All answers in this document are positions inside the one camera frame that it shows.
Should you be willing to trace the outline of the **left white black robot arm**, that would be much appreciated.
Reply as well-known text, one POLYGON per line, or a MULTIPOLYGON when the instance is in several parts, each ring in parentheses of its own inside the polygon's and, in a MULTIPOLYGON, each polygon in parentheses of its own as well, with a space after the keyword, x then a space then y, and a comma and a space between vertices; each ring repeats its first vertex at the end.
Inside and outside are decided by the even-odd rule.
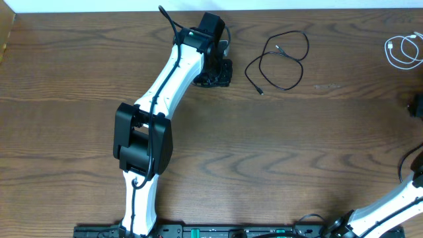
POLYGON ((168 62, 152 86, 116 111, 113 156, 126 185, 122 237, 147 237, 155 226, 157 182, 173 153, 171 120, 188 87, 221 87, 231 80, 231 41, 222 39, 222 33, 205 28, 177 32, 168 62))

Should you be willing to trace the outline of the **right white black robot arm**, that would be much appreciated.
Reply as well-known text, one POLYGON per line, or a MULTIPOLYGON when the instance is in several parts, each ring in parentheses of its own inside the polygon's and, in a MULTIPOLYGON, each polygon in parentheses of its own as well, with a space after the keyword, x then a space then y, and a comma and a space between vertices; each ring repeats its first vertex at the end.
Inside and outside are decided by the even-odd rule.
POLYGON ((422 149, 417 145, 401 158, 398 166, 399 185, 378 201, 352 210, 323 230, 323 237, 381 237, 388 230, 422 213, 422 154, 410 166, 404 178, 405 159, 422 149))

